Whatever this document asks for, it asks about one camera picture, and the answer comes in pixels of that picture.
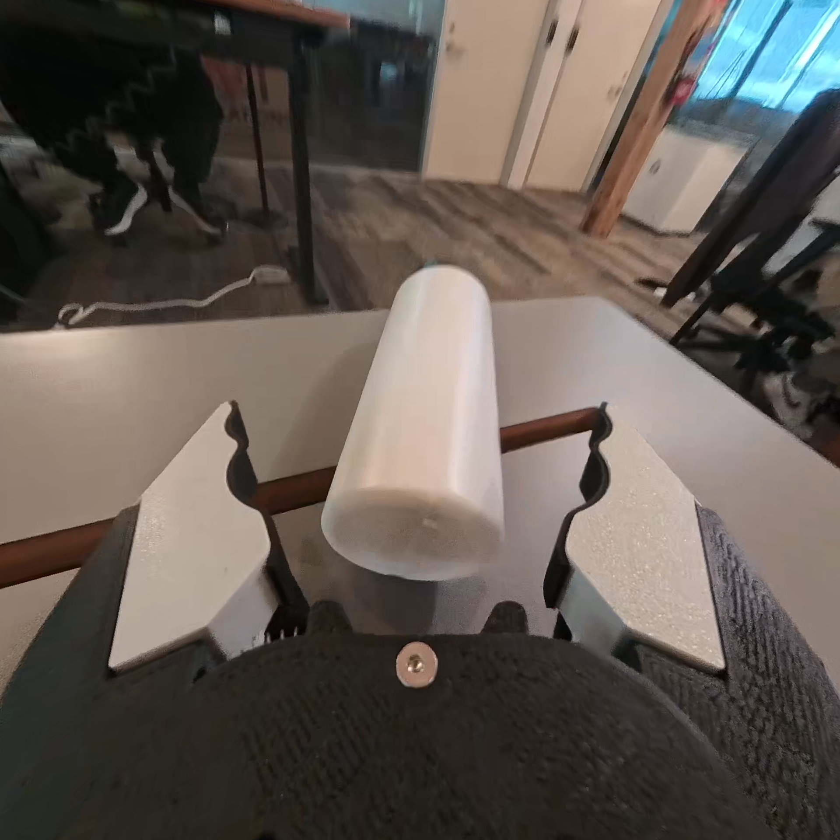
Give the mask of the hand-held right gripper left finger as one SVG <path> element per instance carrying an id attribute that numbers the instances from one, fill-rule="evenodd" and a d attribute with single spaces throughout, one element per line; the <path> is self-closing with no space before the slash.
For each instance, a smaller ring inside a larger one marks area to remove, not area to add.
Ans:
<path id="1" fill-rule="evenodd" d="M 108 666 L 202 643 L 231 660 L 306 632 L 309 603 L 271 517 L 235 401 L 223 402 L 139 500 Z"/>

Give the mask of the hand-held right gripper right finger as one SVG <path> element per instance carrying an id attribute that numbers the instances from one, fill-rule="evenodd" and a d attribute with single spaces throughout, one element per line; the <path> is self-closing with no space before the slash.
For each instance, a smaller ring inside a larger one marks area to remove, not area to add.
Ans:
<path id="1" fill-rule="evenodd" d="M 598 409 L 579 488 L 542 584 L 554 635 L 605 656 L 642 644 L 724 673 L 697 500 L 614 405 Z"/>

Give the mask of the white bottle black cap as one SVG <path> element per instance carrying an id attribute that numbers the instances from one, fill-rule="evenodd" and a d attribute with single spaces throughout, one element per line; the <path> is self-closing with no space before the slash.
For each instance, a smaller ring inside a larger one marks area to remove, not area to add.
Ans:
<path id="1" fill-rule="evenodd" d="M 490 300 L 467 270 L 431 266 L 395 295 L 322 509 L 362 569 L 410 581 L 477 573 L 505 513 Z"/>

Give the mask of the black office chair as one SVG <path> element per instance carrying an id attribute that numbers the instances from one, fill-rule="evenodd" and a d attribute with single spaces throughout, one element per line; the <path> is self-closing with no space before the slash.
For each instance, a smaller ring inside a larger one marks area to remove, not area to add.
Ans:
<path id="1" fill-rule="evenodd" d="M 751 401 L 766 375 L 791 372 L 834 326 L 782 289 L 838 245 L 838 222 L 819 223 L 815 240 L 770 276 L 764 268 L 810 215 L 838 177 L 839 90 L 819 93 L 787 130 L 757 174 L 691 253 L 661 306 L 708 291 L 669 343 L 681 350 L 734 357 L 738 393 Z"/>

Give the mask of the white cabinet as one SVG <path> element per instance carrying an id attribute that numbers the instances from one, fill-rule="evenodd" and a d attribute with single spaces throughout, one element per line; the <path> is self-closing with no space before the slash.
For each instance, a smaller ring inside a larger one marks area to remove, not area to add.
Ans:
<path id="1" fill-rule="evenodd" d="M 757 139 L 688 120 L 664 127 L 623 206 L 661 235 L 690 235 Z"/>

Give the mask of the white door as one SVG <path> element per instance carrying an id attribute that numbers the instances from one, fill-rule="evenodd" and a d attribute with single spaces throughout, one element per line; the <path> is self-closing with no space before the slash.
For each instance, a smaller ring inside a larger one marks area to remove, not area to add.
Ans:
<path id="1" fill-rule="evenodd" d="M 591 183 L 671 2 L 547 2 L 500 183 Z"/>
<path id="2" fill-rule="evenodd" d="M 447 1 L 421 173 L 498 184 L 546 1 Z"/>

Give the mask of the long wooden desk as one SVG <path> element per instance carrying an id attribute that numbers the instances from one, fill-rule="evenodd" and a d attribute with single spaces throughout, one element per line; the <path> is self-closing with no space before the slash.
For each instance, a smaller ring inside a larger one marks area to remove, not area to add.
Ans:
<path id="1" fill-rule="evenodd" d="M 351 17 L 335 9 L 300 2 L 197 1 L 187 2 L 214 15 L 210 55 L 245 67 L 250 116 L 260 193 L 260 207 L 248 220 L 267 228 L 280 219 L 270 206 L 266 161 L 259 121 L 256 68 L 275 67 L 287 75 L 293 220 L 297 238 L 288 249 L 293 281 L 308 304 L 322 307 L 329 296 L 317 277 L 313 252 L 310 155 L 307 132 L 309 93 L 308 53 L 318 49 L 330 30 L 347 32 Z"/>

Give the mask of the wooden post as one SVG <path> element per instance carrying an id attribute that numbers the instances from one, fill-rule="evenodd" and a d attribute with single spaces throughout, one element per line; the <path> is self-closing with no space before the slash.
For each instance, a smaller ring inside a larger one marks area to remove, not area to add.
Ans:
<path id="1" fill-rule="evenodd" d="M 717 31 L 726 5 L 719 1 L 680 3 L 581 223 L 583 234 L 605 238 L 613 230 L 674 107 L 674 90 L 686 63 L 702 39 Z"/>

